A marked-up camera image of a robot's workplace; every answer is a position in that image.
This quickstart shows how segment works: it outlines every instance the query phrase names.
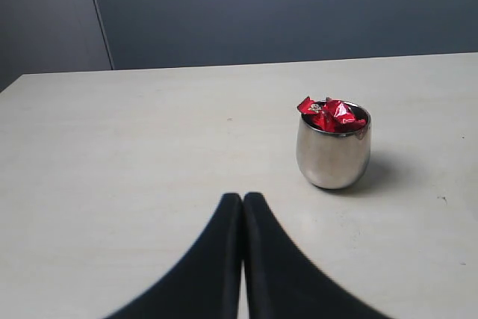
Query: red foil wrapper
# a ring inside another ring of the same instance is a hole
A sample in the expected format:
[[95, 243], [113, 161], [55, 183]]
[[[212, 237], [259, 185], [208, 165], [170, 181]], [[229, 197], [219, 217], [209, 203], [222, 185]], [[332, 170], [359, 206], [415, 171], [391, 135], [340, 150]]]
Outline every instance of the red foil wrapper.
[[310, 121], [318, 129], [325, 132], [352, 132], [365, 126], [365, 120], [357, 120], [350, 107], [341, 100], [327, 98], [325, 104], [320, 105], [310, 97], [306, 97], [297, 110], [308, 115]]

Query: black curved object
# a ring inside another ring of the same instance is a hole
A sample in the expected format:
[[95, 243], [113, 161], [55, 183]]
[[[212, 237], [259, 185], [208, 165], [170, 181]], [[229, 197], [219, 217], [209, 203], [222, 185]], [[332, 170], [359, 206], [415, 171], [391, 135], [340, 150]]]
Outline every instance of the black curved object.
[[251, 319], [386, 319], [315, 267], [284, 232], [265, 198], [248, 193], [246, 284]]
[[242, 262], [242, 202], [223, 195], [202, 234], [176, 266], [109, 319], [235, 319]]

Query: wrapped candy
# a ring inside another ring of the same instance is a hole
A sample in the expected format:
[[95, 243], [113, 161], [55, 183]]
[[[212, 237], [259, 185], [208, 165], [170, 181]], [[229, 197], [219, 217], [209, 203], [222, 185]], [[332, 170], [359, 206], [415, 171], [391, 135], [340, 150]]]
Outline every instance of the wrapped candy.
[[326, 98], [322, 105], [306, 97], [297, 110], [307, 115], [318, 129], [325, 132], [352, 132], [365, 126], [365, 120], [357, 120], [350, 107], [341, 100]]

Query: table surface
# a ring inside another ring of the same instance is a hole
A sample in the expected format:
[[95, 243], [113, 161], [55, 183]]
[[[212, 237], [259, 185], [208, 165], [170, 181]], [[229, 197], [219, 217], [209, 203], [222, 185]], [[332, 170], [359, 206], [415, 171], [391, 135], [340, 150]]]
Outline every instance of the table surface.
[[[477, 78], [478, 54], [22, 76], [0, 94], [0, 317], [105, 316], [176, 263], [222, 193], [260, 191], [369, 304], [474, 318]], [[350, 189], [297, 169], [307, 95], [372, 115]]]

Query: cup rim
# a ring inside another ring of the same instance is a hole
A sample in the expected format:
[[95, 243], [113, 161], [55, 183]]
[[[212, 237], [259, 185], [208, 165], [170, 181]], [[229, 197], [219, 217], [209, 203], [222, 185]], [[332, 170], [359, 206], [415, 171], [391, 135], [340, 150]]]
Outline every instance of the cup rim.
[[[306, 114], [301, 114], [300, 115], [300, 119], [313, 131], [315, 132], [319, 132], [321, 134], [324, 134], [326, 136], [333, 136], [333, 137], [348, 137], [348, 136], [353, 136], [354, 134], [359, 134], [361, 133], [362, 131], [364, 131], [364, 129], [366, 128], [369, 128], [370, 127], [370, 124], [372, 122], [372, 117], [370, 116], [369, 112], [367, 110], [365, 110], [362, 106], [360, 105], [357, 105], [357, 104], [354, 104], [353, 102], [349, 102], [349, 101], [344, 101], [344, 100], [341, 100], [344, 104], [350, 106], [351, 108], [359, 108], [361, 111], [363, 111], [365, 113], [365, 125], [364, 127], [362, 128], [359, 128], [358, 130], [355, 130], [355, 131], [351, 131], [351, 132], [327, 132], [327, 131], [324, 131], [324, 130], [320, 130], [318, 128], [315, 128], [314, 126], [312, 126], [307, 120], [306, 120]], [[318, 104], [324, 104], [326, 101], [325, 100], [320, 100], [320, 101], [316, 101], [316, 103]]]

